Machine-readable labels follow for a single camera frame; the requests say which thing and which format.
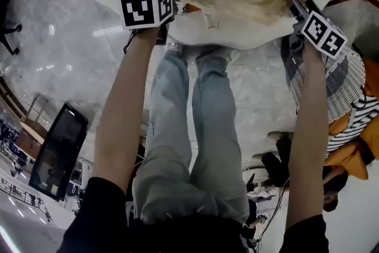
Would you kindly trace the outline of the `orange sofa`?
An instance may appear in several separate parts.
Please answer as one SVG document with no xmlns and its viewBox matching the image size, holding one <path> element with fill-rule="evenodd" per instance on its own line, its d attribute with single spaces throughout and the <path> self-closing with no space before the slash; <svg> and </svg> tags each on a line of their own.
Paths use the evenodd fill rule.
<svg viewBox="0 0 379 253">
<path fill-rule="evenodd" d="M 362 94 L 379 101 L 379 63 L 364 58 L 366 81 Z M 352 109 L 329 125 L 329 136 L 345 130 Z M 324 166 L 341 166 L 351 176 L 368 179 L 367 165 L 379 161 L 379 114 L 371 120 L 361 134 L 326 156 Z"/>
</svg>

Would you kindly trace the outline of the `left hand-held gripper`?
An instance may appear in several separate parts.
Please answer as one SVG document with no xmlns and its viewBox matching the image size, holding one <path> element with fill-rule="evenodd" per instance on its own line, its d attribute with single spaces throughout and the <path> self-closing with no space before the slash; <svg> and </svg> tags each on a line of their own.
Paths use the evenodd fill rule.
<svg viewBox="0 0 379 253">
<path fill-rule="evenodd" d="M 154 28 L 172 21 L 178 0 L 120 0 L 121 16 L 127 30 Z"/>
</svg>

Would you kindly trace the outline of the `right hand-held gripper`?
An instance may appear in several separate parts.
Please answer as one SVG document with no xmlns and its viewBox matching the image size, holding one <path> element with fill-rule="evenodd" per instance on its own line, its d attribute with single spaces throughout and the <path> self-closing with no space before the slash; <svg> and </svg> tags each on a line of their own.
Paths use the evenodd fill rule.
<svg viewBox="0 0 379 253">
<path fill-rule="evenodd" d="M 346 45 L 347 38 L 330 19 L 325 17 L 313 0 L 286 0 L 287 6 L 296 19 L 293 33 L 289 36 L 290 53 L 300 57 L 305 42 L 314 46 L 324 55 L 336 59 Z"/>
</svg>

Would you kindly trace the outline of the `person's right shoe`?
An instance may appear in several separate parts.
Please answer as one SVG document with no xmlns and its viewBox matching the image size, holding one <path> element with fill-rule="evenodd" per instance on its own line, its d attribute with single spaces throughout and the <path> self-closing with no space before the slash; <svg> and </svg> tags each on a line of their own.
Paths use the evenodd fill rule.
<svg viewBox="0 0 379 253">
<path fill-rule="evenodd" d="M 235 62 L 239 56 L 241 51 L 232 49 L 229 47 L 224 46 L 215 46 L 215 48 L 207 49 L 203 51 L 195 60 L 195 62 L 199 62 L 203 59 L 209 59 L 209 58 L 222 58 L 224 59 L 228 64 L 231 64 Z"/>
</svg>

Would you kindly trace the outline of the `person's right forearm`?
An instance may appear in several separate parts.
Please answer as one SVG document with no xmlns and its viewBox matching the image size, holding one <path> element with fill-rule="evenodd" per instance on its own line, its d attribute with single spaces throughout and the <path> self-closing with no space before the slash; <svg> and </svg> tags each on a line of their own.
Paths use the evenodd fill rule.
<svg viewBox="0 0 379 253">
<path fill-rule="evenodd" d="M 323 211 L 323 163 L 329 123 L 325 66 L 310 43 L 303 50 L 304 86 L 291 144 L 286 228 Z"/>
</svg>

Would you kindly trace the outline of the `person's left shoe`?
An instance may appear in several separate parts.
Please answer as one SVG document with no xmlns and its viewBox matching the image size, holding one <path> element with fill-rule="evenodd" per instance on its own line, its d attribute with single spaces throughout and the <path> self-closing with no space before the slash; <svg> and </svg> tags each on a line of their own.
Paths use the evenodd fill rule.
<svg viewBox="0 0 379 253">
<path fill-rule="evenodd" d="M 165 54 L 174 56 L 184 61 L 188 60 L 187 47 L 177 41 L 167 41 L 165 44 Z"/>
</svg>

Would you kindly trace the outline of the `black white striped blanket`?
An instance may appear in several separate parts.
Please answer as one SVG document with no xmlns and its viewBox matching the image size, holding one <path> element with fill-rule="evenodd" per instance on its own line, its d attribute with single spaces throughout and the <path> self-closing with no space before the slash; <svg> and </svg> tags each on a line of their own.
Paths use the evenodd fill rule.
<svg viewBox="0 0 379 253">
<path fill-rule="evenodd" d="M 378 114 L 379 101 L 377 98 L 361 94 L 357 105 L 352 108 L 345 130 L 329 136 L 326 156 L 358 137 Z"/>
</svg>

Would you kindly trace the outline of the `person's left forearm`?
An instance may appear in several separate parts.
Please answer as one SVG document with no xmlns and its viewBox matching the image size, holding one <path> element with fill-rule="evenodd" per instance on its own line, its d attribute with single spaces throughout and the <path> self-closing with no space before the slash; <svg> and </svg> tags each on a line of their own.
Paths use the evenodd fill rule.
<svg viewBox="0 0 379 253">
<path fill-rule="evenodd" d="M 126 192 L 140 138 L 144 93 L 158 28 L 137 34 L 124 55 L 102 110 L 95 134 L 93 177 Z"/>
</svg>

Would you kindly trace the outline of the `cluttered workbench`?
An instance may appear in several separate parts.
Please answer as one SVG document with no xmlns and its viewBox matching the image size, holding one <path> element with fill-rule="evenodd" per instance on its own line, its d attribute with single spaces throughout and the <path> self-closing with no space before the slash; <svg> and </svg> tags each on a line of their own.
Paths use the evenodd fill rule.
<svg viewBox="0 0 379 253">
<path fill-rule="evenodd" d="M 0 207 L 21 219 L 54 226 L 41 195 L 28 185 L 30 159 L 15 145 L 19 134 L 0 110 Z"/>
</svg>

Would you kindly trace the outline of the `white woven laundry basket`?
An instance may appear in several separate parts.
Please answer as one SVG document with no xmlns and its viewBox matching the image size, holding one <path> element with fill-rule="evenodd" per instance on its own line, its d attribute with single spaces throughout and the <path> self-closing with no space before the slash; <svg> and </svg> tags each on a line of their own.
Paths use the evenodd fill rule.
<svg viewBox="0 0 379 253">
<path fill-rule="evenodd" d="M 301 58 L 290 53 L 288 36 L 281 40 L 281 57 L 288 88 L 299 108 L 304 85 L 304 65 Z M 327 112 L 329 123 L 332 123 L 358 102 L 365 85 L 365 68 L 360 55 L 348 46 L 339 52 L 336 59 L 322 55 L 322 61 L 326 76 Z"/>
</svg>

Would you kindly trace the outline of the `person's light blue jeans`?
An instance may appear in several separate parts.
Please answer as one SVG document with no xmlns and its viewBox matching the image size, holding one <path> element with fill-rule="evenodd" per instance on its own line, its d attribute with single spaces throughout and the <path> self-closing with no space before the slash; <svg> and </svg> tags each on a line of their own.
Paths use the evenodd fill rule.
<svg viewBox="0 0 379 253">
<path fill-rule="evenodd" d="M 150 92 L 145 158 L 133 180 L 136 216 L 146 224 L 190 216 L 244 223 L 249 214 L 228 62 L 197 60 L 190 84 L 178 52 L 160 61 Z"/>
</svg>

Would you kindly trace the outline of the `person's black t-shirt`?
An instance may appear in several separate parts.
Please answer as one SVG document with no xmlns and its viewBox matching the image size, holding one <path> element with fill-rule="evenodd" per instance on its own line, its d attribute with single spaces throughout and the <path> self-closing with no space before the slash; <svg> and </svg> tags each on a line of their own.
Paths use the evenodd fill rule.
<svg viewBox="0 0 379 253">
<path fill-rule="evenodd" d="M 217 216 L 128 223 L 125 193 L 94 177 L 56 253 L 246 253 L 240 233 L 238 223 Z"/>
</svg>

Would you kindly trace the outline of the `person's shoe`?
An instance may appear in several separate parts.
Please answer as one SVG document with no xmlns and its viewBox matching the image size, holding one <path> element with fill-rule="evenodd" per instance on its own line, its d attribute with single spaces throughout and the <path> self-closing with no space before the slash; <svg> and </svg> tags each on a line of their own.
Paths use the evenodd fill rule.
<svg viewBox="0 0 379 253">
<path fill-rule="evenodd" d="M 267 157 L 270 155 L 270 153 L 259 153 L 255 154 L 252 159 L 256 162 L 262 162 L 263 164 L 266 162 Z"/>
<path fill-rule="evenodd" d="M 273 131 L 273 132 L 269 132 L 267 134 L 267 138 L 277 142 L 279 141 L 280 139 L 283 139 L 283 138 L 289 138 L 290 140 L 292 140 L 293 138 L 293 132 L 281 132 L 281 131 Z"/>
<path fill-rule="evenodd" d="M 188 60 L 187 47 L 177 41 L 167 41 L 165 44 L 165 54 L 174 56 L 184 61 Z"/>
<path fill-rule="evenodd" d="M 228 64 L 231 64 L 235 62 L 239 56 L 241 51 L 232 49 L 229 47 L 224 46 L 215 46 L 215 48 L 207 49 L 203 51 L 195 60 L 195 62 L 199 62 L 203 59 L 209 59 L 209 58 L 222 58 L 224 59 Z"/>
</svg>

